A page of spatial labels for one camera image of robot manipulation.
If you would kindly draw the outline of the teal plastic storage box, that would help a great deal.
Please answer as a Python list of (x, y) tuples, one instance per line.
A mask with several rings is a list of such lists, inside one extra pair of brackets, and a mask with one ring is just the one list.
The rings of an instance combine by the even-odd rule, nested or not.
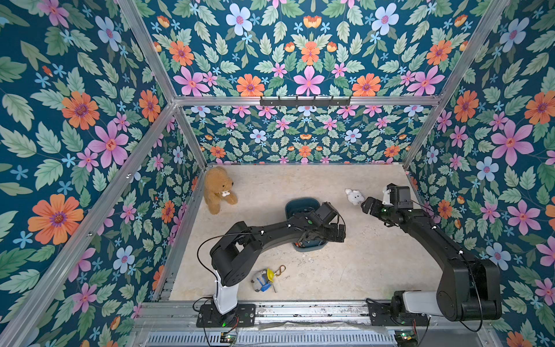
[[(293, 217), (296, 213), (315, 211), (320, 207), (320, 203), (314, 198), (295, 199), (286, 204), (286, 218)], [(326, 241), (302, 241), (293, 243), (293, 247), (298, 252), (313, 252), (321, 250), (327, 245)]]

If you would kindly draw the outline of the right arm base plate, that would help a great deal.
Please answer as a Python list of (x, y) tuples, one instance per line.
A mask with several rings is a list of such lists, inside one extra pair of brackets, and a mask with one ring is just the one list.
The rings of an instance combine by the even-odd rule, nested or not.
[(369, 319), (374, 326), (386, 327), (426, 327), (429, 318), (423, 314), (402, 312), (397, 304), (379, 302), (367, 298), (365, 300), (369, 311)]

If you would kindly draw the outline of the brown teddy bear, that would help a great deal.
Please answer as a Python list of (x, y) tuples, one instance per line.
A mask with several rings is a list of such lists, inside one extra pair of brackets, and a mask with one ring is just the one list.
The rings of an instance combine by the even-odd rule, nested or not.
[(234, 181), (228, 176), (223, 167), (214, 167), (205, 175), (204, 200), (212, 215), (219, 214), (221, 203), (227, 202), (235, 205), (238, 202), (236, 194), (233, 192)]

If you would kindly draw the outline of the black hook rail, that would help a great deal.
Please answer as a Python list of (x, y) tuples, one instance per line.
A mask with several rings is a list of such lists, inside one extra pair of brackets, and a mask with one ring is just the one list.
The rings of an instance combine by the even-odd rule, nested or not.
[(260, 106), (276, 106), (276, 107), (286, 107), (293, 108), (298, 106), (315, 106), (317, 108), (328, 108), (332, 106), (349, 106), (351, 104), (351, 98), (344, 97), (264, 97), (260, 98)]

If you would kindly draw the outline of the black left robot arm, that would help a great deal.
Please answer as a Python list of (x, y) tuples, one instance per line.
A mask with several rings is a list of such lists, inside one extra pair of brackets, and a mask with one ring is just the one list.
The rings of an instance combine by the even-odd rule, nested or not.
[(210, 250), (217, 283), (212, 306), (219, 314), (227, 315), (237, 308), (238, 285), (263, 252), (284, 244), (311, 248), (345, 241), (345, 221), (331, 203), (301, 198), (288, 202), (285, 210), (285, 221), (276, 224), (235, 223)]

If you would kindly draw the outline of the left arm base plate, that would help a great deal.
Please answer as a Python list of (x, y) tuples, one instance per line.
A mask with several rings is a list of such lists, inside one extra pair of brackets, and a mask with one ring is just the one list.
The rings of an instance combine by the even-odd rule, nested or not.
[(254, 304), (239, 304), (230, 312), (221, 314), (214, 304), (204, 304), (199, 309), (198, 328), (248, 328), (254, 326), (257, 307)]

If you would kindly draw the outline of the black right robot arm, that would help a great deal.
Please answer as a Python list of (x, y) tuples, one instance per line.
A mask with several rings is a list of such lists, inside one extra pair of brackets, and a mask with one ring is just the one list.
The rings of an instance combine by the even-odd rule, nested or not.
[(422, 209), (396, 208), (367, 198), (361, 209), (388, 227), (397, 226), (413, 237), (442, 270), (432, 303), (422, 292), (405, 291), (403, 308), (412, 313), (442, 315), (449, 321), (498, 320), (502, 316), (500, 269), (464, 250)]

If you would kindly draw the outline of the white plush toy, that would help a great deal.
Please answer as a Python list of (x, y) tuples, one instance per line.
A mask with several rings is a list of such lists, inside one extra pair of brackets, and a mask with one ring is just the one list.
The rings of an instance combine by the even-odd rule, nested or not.
[(345, 189), (345, 194), (352, 205), (361, 205), (366, 200), (364, 195), (357, 189)]

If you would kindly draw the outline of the keychain toy with yellow cap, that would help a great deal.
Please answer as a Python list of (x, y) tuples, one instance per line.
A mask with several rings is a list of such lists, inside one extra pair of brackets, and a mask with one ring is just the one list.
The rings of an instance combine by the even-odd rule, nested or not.
[(266, 268), (256, 272), (250, 280), (252, 289), (257, 293), (273, 291), (277, 293), (279, 285), (277, 279), (286, 271), (286, 266), (281, 265), (277, 270)]

